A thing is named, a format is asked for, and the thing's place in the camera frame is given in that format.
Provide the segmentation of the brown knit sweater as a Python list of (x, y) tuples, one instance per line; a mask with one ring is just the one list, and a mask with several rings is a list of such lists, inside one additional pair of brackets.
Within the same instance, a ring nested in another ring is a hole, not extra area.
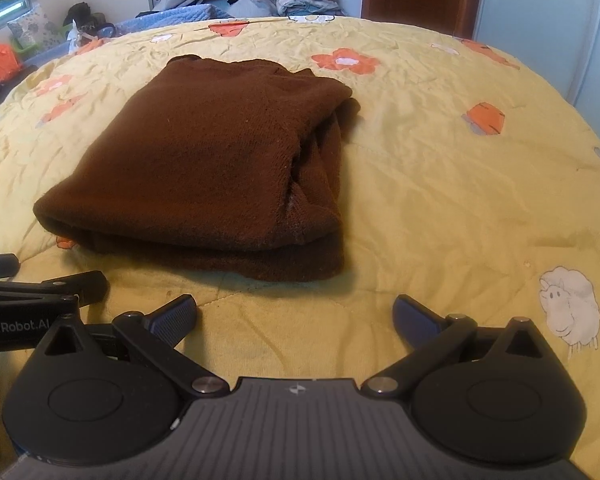
[(172, 58), (35, 204), (82, 248), (268, 282), (344, 266), (352, 90), (265, 60)]

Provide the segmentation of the yellow floral bed quilt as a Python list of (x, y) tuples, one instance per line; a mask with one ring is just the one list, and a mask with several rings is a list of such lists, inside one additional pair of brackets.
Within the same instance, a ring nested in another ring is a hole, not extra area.
[[(328, 281), (273, 284), (86, 252), (45, 232), (34, 202), (68, 177), (124, 103), (174, 56), (263, 58), (349, 86), (347, 263)], [(600, 479), (600, 139), (511, 55), (413, 26), (356, 18), (197, 22), (145, 30), (41, 67), (0, 106), (0, 254), (23, 281), (97, 269), (88, 322), (189, 294), (182, 351), (227, 380), (363, 380), (404, 356), (391, 307), (407, 294), (486, 326), (539, 327), (582, 392), (573, 457)]]

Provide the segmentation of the black bag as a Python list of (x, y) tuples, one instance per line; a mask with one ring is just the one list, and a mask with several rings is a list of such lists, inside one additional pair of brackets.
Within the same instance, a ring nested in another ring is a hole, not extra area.
[(76, 24), (79, 28), (95, 29), (106, 22), (101, 13), (93, 13), (86, 2), (74, 4), (62, 23), (64, 26)]

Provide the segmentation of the blue quilted blanket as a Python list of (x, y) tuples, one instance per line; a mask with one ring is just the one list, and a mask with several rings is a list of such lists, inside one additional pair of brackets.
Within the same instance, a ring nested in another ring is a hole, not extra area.
[[(149, 29), (200, 21), (228, 20), (229, 18), (232, 18), (230, 14), (213, 4), (196, 4), (196, 6), (183, 6), (182, 8), (161, 12), (151, 11), (141, 13), (137, 18), (131, 18), (118, 24), (106, 26), (97, 33), (96, 38), (112, 39)], [(56, 47), (32, 54), (23, 61), (23, 65), (40, 67), (53, 61), (55, 58), (61, 58), (73, 51), (74, 47), (71, 42), (65, 40)]]

